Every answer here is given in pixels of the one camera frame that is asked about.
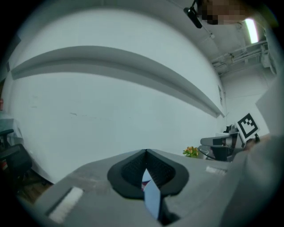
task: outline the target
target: black chair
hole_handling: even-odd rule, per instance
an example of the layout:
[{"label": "black chair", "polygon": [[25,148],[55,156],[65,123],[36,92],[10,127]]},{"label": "black chair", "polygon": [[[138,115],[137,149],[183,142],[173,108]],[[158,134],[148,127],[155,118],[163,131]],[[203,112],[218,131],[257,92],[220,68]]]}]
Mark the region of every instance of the black chair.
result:
[{"label": "black chair", "polygon": [[0,161],[5,165],[3,171],[12,190],[15,193],[23,191],[28,196],[24,190],[26,184],[23,184],[23,179],[25,175],[27,176],[27,171],[32,168],[32,159],[24,146],[16,144],[0,152]]},{"label": "black chair", "polygon": [[8,134],[13,133],[13,129],[8,129],[5,131],[0,132],[0,137],[3,138],[3,142],[0,141],[0,150],[5,150],[8,147],[10,147],[10,144],[8,143]]},{"label": "black chair", "polygon": [[6,176],[7,182],[15,193],[22,191],[29,199],[29,194],[24,186],[41,182],[42,180],[23,181],[24,176],[28,177],[28,170],[32,168],[32,159],[22,144],[11,146],[7,141],[7,135],[13,133],[9,129],[0,132],[3,142],[0,143],[0,163]]}]

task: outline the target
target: red object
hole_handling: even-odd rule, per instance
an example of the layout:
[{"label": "red object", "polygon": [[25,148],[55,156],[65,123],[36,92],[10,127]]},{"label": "red object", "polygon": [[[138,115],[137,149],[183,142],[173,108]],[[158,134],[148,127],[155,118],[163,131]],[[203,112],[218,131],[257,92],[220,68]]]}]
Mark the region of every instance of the red object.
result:
[{"label": "red object", "polygon": [[142,186],[141,186],[141,190],[142,190],[142,191],[144,191],[144,188],[146,187],[146,185],[147,185],[149,182],[150,182],[150,180],[149,180],[149,181],[144,181],[144,182],[142,182]]},{"label": "red object", "polygon": [[0,162],[1,163],[1,169],[4,171],[8,166],[7,166],[7,161],[3,160]]},{"label": "red object", "polygon": [[3,100],[3,99],[0,99],[0,111],[3,110],[3,104],[4,104],[4,100]]}]

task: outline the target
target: wooden floor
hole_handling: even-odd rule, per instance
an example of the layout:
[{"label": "wooden floor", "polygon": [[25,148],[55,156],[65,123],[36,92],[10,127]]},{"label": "wooden floor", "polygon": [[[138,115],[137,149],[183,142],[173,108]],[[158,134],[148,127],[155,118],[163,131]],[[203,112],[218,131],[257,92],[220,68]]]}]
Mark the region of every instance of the wooden floor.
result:
[{"label": "wooden floor", "polygon": [[23,184],[27,185],[24,186],[23,190],[19,190],[17,195],[30,204],[34,204],[41,194],[52,186],[50,182],[44,180],[32,170],[28,171],[27,177],[24,177]]}]

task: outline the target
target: fluorescent light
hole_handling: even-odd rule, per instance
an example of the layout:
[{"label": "fluorescent light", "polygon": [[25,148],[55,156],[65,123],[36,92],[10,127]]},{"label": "fluorescent light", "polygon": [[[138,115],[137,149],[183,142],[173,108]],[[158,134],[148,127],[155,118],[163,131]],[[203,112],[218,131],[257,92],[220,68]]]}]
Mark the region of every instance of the fluorescent light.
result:
[{"label": "fluorescent light", "polygon": [[250,36],[250,42],[251,43],[257,43],[258,42],[258,36],[257,36],[257,31],[256,31],[256,25],[252,19],[246,19],[245,20],[247,27],[248,27],[248,32]]}]

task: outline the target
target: curved white wall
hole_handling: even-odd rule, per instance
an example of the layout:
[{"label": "curved white wall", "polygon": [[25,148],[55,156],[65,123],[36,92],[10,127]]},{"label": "curved white wall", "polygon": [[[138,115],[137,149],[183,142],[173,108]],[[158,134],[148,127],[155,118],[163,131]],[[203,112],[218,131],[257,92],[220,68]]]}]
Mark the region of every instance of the curved white wall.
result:
[{"label": "curved white wall", "polygon": [[[113,47],[148,57],[188,79],[222,109],[221,82],[199,50],[167,24],[125,10],[89,10],[55,20],[26,47],[20,50],[19,45],[11,69],[39,54],[74,46]],[[55,183],[85,163],[136,149],[182,155],[185,147],[220,132],[214,116],[153,89],[173,88],[151,75],[109,70],[143,82],[83,72],[17,80],[8,74],[4,110],[17,121],[34,170],[49,181]]]},{"label": "curved white wall", "polygon": [[182,155],[216,133],[216,118],[136,83],[79,73],[13,83],[10,114],[34,170],[53,183],[83,164],[136,149]]},{"label": "curved white wall", "polygon": [[112,47],[148,57],[189,80],[223,112],[221,81],[202,53],[171,26],[137,12],[98,8],[62,17],[34,37],[13,67],[42,53],[76,46]]}]

